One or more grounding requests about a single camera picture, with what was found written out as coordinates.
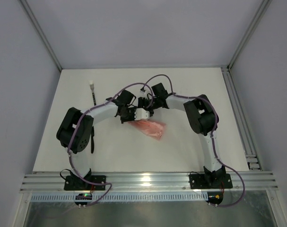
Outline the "black handled knife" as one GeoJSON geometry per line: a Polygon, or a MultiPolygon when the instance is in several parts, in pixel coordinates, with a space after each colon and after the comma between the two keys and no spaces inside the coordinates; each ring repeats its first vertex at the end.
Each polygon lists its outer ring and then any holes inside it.
{"type": "Polygon", "coordinates": [[[94,130],[94,127],[92,127],[91,138],[90,138],[90,141],[91,141],[91,154],[93,154],[94,150],[95,150],[94,136],[95,136],[95,130],[94,130]]]}

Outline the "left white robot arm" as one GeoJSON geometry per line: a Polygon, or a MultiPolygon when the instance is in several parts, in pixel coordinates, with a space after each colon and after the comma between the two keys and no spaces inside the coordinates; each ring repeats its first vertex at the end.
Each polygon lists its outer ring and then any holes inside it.
{"type": "Polygon", "coordinates": [[[122,122],[135,119],[136,107],[131,106],[136,96],[122,90],[114,97],[86,111],[71,107],[66,112],[56,133],[56,139],[67,150],[71,166],[70,177],[74,181],[93,184],[92,171],[89,167],[85,148],[92,141],[94,125],[112,117],[119,116],[122,122]]]}

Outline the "pink cloth napkin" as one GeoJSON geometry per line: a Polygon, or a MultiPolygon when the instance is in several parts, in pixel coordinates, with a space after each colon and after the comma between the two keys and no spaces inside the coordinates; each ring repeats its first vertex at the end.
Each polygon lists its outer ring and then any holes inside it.
{"type": "Polygon", "coordinates": [[[153,120],[138,120],[131,121],[129,124],[135,127],[137,130],[156,140],[161,140],[165,130],[166,124],[153,120]]]}

